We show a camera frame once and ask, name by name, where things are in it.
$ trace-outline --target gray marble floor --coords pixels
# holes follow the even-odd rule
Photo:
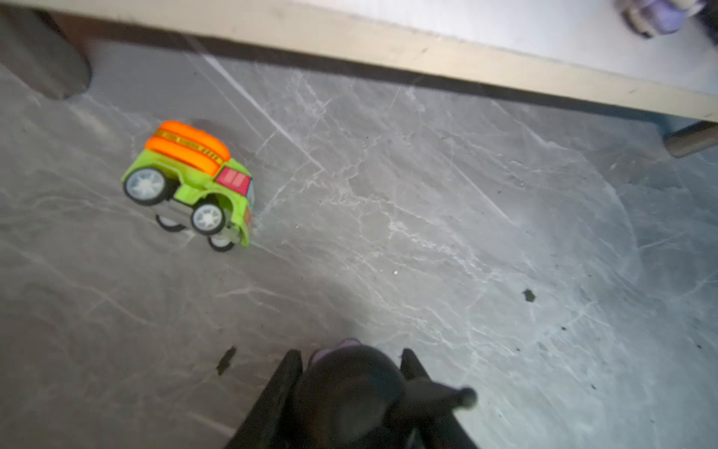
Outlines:
[[[219,448],[287,349],[350,335],[476,388],[459,418],[484,449],[714,447],[718,153],[672,159],[647,121],[79,23],[86,94],[47,101],[0,68],[2,447]],[[249,249],[165,233],[123,196],[166,119],[255,175]]]

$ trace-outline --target toy truck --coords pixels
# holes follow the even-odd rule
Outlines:
[[[222,142],[199,129],[163,123],[122,185],[131,200],[152,209],[165,231],[192,228],[219,252],[249,245],[252,175]]]

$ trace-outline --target yellow stripe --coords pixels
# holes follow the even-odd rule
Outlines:
[[[203,155],[209,157],[211,160],[217,162],[219,165],[222,165],[224,163],[224,159],[219,157],[217,153],[212,151],[211,149],[205,147],[204,145],[200,145],[197,142],[191,141],[189,139],[185,139],[182,136],[178,136],[175,133],[169,132],[164,129],[158,129],[156,133],[154,133],[155,136],[161,137],[163,139],[171,140],[175,143],[178,143],[182,145],[183,147],[193,149],[196,152],[200,152]]]

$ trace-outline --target black speck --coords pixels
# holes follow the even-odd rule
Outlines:
[[[529,289],[523,291],[523,297],[526,299],[527,302],[536,301],[536,295],[534,295],[533,292]]]
[[[221,376],[224,374],[225,371],[227,371],[227,368],[229,368],[229,361],[232,360],[232,357],[237,353],[237,348],[232,346],[225,352],[225,355],[222,356],[220,359],[220,363],[217,365],[217,375]]]

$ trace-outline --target silver hubcap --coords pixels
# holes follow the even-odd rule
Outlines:
[[[222,223],[222,210],[214,204],[203,204],[192,214],[192,223],[200,231],[211,231]]]
[[[151,168],[143,168],[132,173],[127,180],[127,193],[136,200],[151,200],[164,189],[164,178]]]
[[[157,219],[159,220],[159,222],[162,223],[163,225],[167,226],[168,228],[177,226],[179,224],[178,222],[176,222],[174,220],[170,220],[169,218],[165,218],[163,216],[157,216],[157,217],[158,217]]]
[[[210,237],[210,240],[212,241],[212,245],[218,248],[224,248],[232,243],[227,237]]]

